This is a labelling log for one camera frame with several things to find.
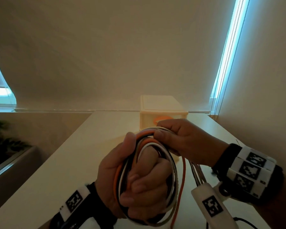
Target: fingernail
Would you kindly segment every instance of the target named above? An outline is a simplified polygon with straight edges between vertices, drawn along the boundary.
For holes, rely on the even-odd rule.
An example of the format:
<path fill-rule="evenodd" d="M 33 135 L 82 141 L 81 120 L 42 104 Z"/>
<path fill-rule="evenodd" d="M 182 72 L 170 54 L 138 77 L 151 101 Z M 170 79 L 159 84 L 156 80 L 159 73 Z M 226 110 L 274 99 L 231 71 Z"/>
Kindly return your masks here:
<path fill-rule="evenodd" d="M 158 139 L 161 139 L 164 137 L 164 134 L 161 130 L 156 130 L 155 133 L 154 133 L 154 136 Z"/>
<path fill-rule="evenodd" d="M 123 206 L 130 206 L 131 204 L 133 204 L 134 202 L 134 199 L 131 198 L 131 197 L 122 197 L 120 198 L 120 203 L 123 205 Z"/>
<path fill-rule="evenodd" d="M 134 193 L 140 193 L 140 192 L 143 192 L 145 191 L 147 188 L 146 188 L 146 185 L 137 185 L 137 186 L 134 186 L 131 188 L 132 192 Z"/>
<path fill-rule="evenodd" d="M 138 178 L 139 178 L 139 175 L 138 175 L 138 174 L 133 174 L 133 175 L 131 175 L 131 176 L 128 177 L 128 181 L 129 181 L 130 183 L 132 183 L 132 182 L 136 181 Z"/>
<path fill-rule="evenodd" d="M 138 218 L 140 216 L 140 213 L 137 210 L 134 210 L 132 208 L 128 209 L 128 216 L 130 218 Z"/>

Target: roller blind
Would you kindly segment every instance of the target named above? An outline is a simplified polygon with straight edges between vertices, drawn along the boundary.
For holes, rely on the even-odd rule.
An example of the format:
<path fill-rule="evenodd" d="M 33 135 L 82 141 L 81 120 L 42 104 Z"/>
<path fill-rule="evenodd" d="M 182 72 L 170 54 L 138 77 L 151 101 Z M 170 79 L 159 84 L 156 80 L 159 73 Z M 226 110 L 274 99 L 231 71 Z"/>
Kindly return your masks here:
<path fill-rule="evenodd" d="M 0 69 L 28 110 L 209 111 L 235 0 L 0 0 Z"/>

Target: right hand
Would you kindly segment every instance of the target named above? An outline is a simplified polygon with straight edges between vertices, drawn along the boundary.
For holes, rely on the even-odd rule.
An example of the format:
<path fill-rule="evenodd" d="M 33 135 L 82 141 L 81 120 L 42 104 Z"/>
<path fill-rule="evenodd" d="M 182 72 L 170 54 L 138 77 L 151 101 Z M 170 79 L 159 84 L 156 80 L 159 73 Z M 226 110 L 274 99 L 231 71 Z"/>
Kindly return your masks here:
<path fill-rule="evenodd" d="M 176 150 L 176 155 L 196 164 L 213 167 L 229 146 L 186 119 L 164 120 L 157 126 L 167 128 L 175 134 L 159 129 L 154 133 L 156 140 Z"/>

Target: wristband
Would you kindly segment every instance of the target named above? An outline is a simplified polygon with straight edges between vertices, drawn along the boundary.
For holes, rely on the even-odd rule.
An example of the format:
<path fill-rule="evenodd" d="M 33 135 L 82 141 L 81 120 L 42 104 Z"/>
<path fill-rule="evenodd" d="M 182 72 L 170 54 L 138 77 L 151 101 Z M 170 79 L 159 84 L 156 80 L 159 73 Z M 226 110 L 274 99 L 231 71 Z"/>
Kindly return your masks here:
<path fill-rule="evenodd" d="M 256 205 L 273 198 L 284 180 L 282 168 L 273 158 L 236 144 L 224 151 L 212 169 L 232 198 Z"/>
<path fill-rule="evenodd" d="M 98 196 L 95 183 L 76 190 L 50 222 L 50 229 L 77 229 L 94 217 L 101 229 L 113 228 L 117 218 Z"/>

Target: blue light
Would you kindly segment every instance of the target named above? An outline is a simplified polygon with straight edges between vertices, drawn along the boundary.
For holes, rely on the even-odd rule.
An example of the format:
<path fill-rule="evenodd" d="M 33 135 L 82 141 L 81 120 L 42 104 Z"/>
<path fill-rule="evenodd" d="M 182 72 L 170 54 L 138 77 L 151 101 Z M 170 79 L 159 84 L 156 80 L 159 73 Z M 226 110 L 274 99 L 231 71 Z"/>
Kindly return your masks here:
<path fill-rule="evenodd" d="M 214 87 L 211 93 L 211 98 L 214 98 L 212 101 L 211 114 L 216 115 L 217 106 L 219 102 L 222 101 L 223 95 L 222 92 L 224 87 L 227 85 L 228 77 L 231 71 L 233 64 L 233 58 L 237 49 L 237 44 L 240 38 L 242 31 L 242 26 L 246 16 L 246 11 L 248 8 L 250 0 L 236 0 L 231 23 L 229 26 L 224 51 L 221 56 L 221 62 L 218 68 L 216 80 Z"/>

